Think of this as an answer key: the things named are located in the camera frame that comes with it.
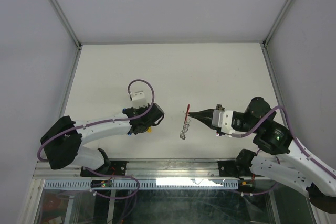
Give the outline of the red handled metal keyring holder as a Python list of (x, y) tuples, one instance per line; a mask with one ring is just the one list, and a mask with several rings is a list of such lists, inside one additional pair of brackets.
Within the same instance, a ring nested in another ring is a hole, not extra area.
[(187, 105), (187, 109), (185, 112), (185, 118), (184, 118), (184, 123), (183, 123), (183, 128), (180, 131), (180, 139), (185, 140), (186, 139), (186, 133), (188, 132), (188, 128), (190, 126), (190, 119), (188, 118), (190, 111), (190, 104)]

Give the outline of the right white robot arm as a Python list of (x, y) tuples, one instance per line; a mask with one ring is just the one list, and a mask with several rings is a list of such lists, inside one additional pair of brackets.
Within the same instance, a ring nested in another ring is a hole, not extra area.
[(236, 157), (232, 176), (254, 174), (270, 178), (307, 197), (312, 205), (329, 214), (335, 213), (335, 169), (309, 151), (293, 134), (274, 120), (277, 109), (262, 97), (254, 97), (244, 112), (227, 110), (220, 104), (215, 109), (188, 113), (217, 135), (244, 138), (253, 135), (253, 143), (263, 152), (290, 164), (283, 166), (268, 161), (258, 153), (242, 149)]

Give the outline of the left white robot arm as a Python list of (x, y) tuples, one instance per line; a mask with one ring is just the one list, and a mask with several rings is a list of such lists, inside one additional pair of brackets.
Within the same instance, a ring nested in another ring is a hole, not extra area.
[(110, 118), (74, 121), (70, 116), (59, 118), (40, 139), (41, 151), (53, 170), (69, 165), (87, 167), (97, 175), (104, 176), (110, 170), (110, 161), (101, 148), (96, 150), (85, 147), (86, 144), (115, 135), (137, 135), (157, 126), (164, 119), (164, 111), (156, 103), (144, 108), (125, 108)]

